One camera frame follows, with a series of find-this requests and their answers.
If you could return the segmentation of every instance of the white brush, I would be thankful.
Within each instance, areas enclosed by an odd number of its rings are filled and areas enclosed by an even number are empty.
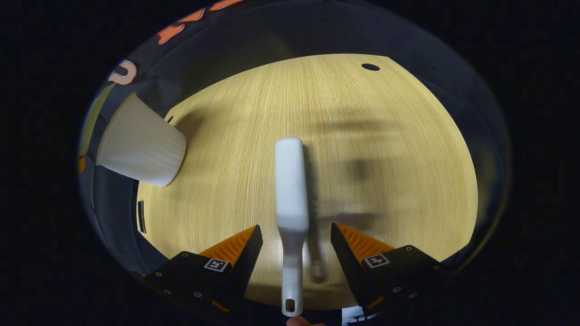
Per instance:
[[[302,314],[302,247],[308,232],[304,151],[298,138],[282,138],[274,150],[276,221],[282,238],[282,314]]]

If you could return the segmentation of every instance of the finger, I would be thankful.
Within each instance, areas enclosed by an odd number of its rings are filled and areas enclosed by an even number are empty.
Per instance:
[[[286,321],[286,326],[312,326],[306,319],[302,316],[292,317]]]

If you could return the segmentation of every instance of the white paper cup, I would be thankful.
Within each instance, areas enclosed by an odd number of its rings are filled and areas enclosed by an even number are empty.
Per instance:
[[[133,93],[109,122],[96,163],[162,187],[175,178],[185,148],[185,136]]]

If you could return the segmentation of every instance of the hole in table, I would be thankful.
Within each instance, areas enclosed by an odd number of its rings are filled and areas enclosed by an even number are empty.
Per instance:
[[[363,63],[362,67],[368,70],[372,70],[372,71],[378,71],[380,70],[379,67],[375,66],[374,64],[370,64],[370,63]]]

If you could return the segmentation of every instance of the wooden table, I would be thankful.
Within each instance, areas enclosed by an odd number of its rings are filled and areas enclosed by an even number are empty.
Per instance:
[[[282,137],[303,140],[311,170],[305,309],[357,305],[330,243],[334,221],[438,260],[472,235],[477,185],[465,141],[435,96],[388,57],[271,63],[192,95],[170,117],[186,136],[186,157],[168,186],[139,184],[144,236],[171,258],[259,224],[264,245],[246,298],[280,305],[274,144]]]

